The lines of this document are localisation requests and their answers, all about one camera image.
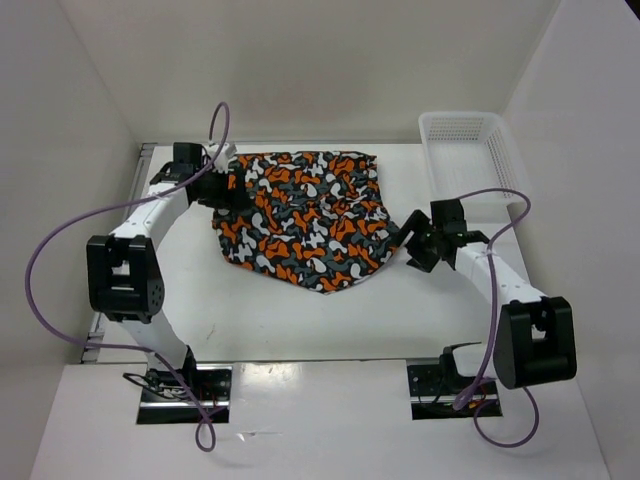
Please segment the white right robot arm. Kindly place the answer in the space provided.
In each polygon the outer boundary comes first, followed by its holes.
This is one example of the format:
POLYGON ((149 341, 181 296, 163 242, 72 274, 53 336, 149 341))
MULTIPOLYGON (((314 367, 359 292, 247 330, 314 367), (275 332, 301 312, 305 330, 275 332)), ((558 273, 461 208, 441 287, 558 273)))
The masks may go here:
POLYGON ((400 228, 408 264, 429 273, 444 262, 489 302, 489 338, 478 367, 480 379, 514 390, 574 378, 577 353, 573 311, 562 296, 551 297, 524 280, 494 250, 494 241, 470 230, 460 200, 431 203, 414 211, 400 228))

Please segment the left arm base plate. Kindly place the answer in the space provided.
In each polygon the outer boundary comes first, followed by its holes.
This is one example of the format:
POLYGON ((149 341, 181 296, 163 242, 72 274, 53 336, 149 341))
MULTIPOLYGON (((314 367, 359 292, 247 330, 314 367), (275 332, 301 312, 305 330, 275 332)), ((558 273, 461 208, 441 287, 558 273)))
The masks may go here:
MULTIPOLYGON (((231 364, 197 365, 191 391, 214 424, 230 416, 233 367, 231 364)), ((144 375, 124 373, 123 378, 141 388, 137 423, 140 425, 197 424, 200 414, 191 398, 168 372, 148 370, 144 375)))

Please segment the orange camouflage shorts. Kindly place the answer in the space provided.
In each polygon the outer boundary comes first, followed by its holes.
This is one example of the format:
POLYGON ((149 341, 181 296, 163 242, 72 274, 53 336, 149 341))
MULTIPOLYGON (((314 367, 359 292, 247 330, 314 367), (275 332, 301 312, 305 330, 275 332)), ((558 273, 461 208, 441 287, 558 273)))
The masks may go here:
POLYGON ((397 251, 377 158, 358 151, 236 155, 250 207, 212 215, 223 258, 321 294, 355 286, 397 251))

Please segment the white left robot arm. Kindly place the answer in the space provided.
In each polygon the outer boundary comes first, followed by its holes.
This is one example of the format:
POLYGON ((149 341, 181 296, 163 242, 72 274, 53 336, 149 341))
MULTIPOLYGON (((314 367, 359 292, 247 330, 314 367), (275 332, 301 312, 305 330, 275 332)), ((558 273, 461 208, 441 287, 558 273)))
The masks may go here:
POLYGON ((194 203, 222 209, 248 204, 243 187, 227 185, 235 153, 230 143, 176 142, 172 160, 152 177, 143 202, 110 234, 94 235, 86 245, 91 307, 129 333, 149 368, 180 400, 196 394, 200 376, 192 350, 163 311, 156 247, 194 203))

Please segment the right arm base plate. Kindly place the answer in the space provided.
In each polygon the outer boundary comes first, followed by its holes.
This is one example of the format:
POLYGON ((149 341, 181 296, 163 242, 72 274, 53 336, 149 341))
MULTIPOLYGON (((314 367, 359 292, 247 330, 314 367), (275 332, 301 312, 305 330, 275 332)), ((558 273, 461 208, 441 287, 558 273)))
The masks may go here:
POLYGON ((456 371, 445 374, 437 363, 408 363, 406 366, 413 420, 444 420, 479 417, 501 417, 502 409, 495 382, 481 384, 471 401, 460 410, 454 408, 457 395, 474 377, 460 376, 456 371))

